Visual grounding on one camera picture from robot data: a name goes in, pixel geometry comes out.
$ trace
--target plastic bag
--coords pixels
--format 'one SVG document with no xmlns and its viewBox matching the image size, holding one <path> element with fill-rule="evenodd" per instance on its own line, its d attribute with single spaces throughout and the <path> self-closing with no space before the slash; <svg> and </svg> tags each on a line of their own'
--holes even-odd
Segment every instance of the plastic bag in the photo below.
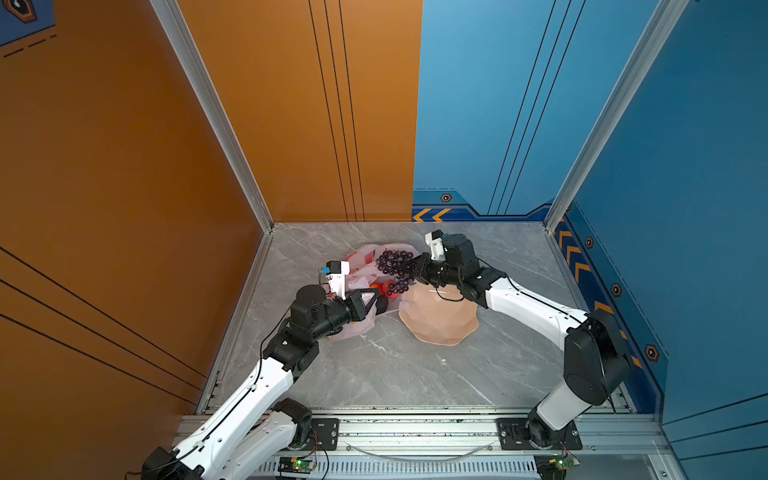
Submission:
<svg viewBox="0 0 768 480">
<path fill-rule="evenodd" d="M 349 262 L 349 275 L 346 276 L 346 291 L 368 288 L 372 283 L 384 283 L 391 280 L 393 275 L 384 275 L 376 265 L 376 259 L 384 253 L 384 250 L 405 250 L 413 253 L 416 257 L 419 251 L 407 243 L 387 243 L 386 245 L 375 245 L 369 243 L 350 253 L 346 261 Z M 363 294 L 363 301 L 368 303 L 370 298 Z M 389 301 L 386 312 L 395 312 L 408 308 L 408 302 L 403 299 L 403 295 L 398 295 Z M 362 335 L 376 326 L 376 306 L 374 306 L 366 315 L 366 318 L 345 326 L 341 333 L 332 335 L 328 338 L 332 342 L 352 338 Z"/>
</svg>

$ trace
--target wall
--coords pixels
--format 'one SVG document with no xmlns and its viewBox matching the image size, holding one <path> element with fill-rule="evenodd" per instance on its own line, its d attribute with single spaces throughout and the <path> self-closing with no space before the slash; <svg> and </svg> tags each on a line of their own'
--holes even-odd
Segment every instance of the wall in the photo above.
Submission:
<svg viewBox="0 0 768 480">
<path fill-rule="evenodd" d="M 420 1 L 179 3 L 275 221 L 410 218 Z"/>
<path fill-rule="evenodd" d="M 656 4 L 425 1 L 414 211 L 551 202 Z"/>
<path fill-rule="evenodd" d="M 261 232 L 149 2 L 53 12 L 0 56 L 0 477 L 119 478 L 194 411 Z"/>
<path fill-rule="evenodd" d="M 767 32 L 764 2 L 689 3 L 574 202 L 667 361 L 689 478 L 764 476 Z"/>
</svg>

